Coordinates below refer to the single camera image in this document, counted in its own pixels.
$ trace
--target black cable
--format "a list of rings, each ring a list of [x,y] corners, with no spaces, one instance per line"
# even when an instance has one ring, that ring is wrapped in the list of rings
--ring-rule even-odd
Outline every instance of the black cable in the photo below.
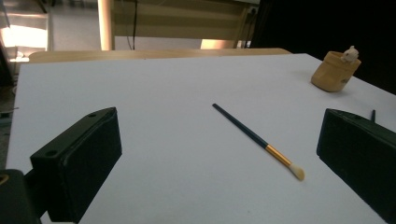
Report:
[[[124,5],[123,0],[121,0],[121,5],[122,5],[122,18],[123,18],[123,22],[125,22],[126,40],[128,41],[129,49],[132,50],[131,42],[129,41],[128,22],[127,22],[127,20],[126,20],[125,5]]]
[[[134,0],[134,35],[133,38],[136,37],[136,25],[137,25],[137,0]]]
[[[250,36],[251,25],[253,24],[253,22],[255,21],[254,19],[256,18],[256,17],[255,17],[255,15],[256,15],[256,9],[255,9],[255,8],[251,9],[250,13],[251,13],[252,15],[251,15],[251,20],[250,20],[250,23],[249,23],[249,26],[248,26],[248,29],[247,29],[247,39],[246,39],[246,41],[245,41],[245,46],[244,46],[245,49],[248,48],[248,38],[249,38],[249,36]]]

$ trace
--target white tabletop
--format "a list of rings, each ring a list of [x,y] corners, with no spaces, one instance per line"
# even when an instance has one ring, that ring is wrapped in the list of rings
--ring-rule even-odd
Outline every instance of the white tabletop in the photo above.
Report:
[[[119,111],[123,155],[80,223],[384,223],[316,154],[326,108],[396,130],[396,96],[310,83],[306,54],[26,64],[7,168],[83,116]],[[217,103],[305,170],[298,181]],[[42,218],[50,223],[47,215]]]

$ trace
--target small figurine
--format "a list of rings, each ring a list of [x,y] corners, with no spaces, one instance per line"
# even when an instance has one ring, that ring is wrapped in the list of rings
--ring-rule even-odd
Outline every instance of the small figurine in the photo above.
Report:
[[[359,52],[355,49],[355,46],[351,46],[349,49],[347,49],[343,56],[341,57],[341,61],[343,63],[351,63],[353,64],[359,57]]]

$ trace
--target paintbrush handle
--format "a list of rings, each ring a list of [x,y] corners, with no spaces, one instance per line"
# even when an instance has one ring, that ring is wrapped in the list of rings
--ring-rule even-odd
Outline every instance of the paintbrush handle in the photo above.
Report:
[[[224,117],[226,117],[230,122],[232,122],[236,127],[238,127],[242,132],[247,134],[253,141],[259,144],[261,147],[265,148],[271,155],[277,158],[282,164],[289,167],[289,169],[293,172],[293,174],[299,179],[304,180],[304,170],[299,166],[292,164],[291,161],[288,160],[284,155],[282,155],[279,151],[277,151],[274,147],[265,142],[262,138],[260,138],[257,134],[251,131],[247,126],[241,123],[239,120],[234,118],[231,114],[227,113],[227,111],[223,110],[220,106],[213,104]]]
[[[266,148],[268,143],[264,141],[264,139],[260,138],[257,134],[251,131],[247,126],[243,123],[239,122],[236,118],[234,118],[231,114],[227,113],[227,111],[223,110],[219,105],[213,104],[215,107],[224,117],[226,117],[230,122],[232,122],[236,127],[238,127],[242,132],[247,134],[253,141],[259,144],[261,147]]]

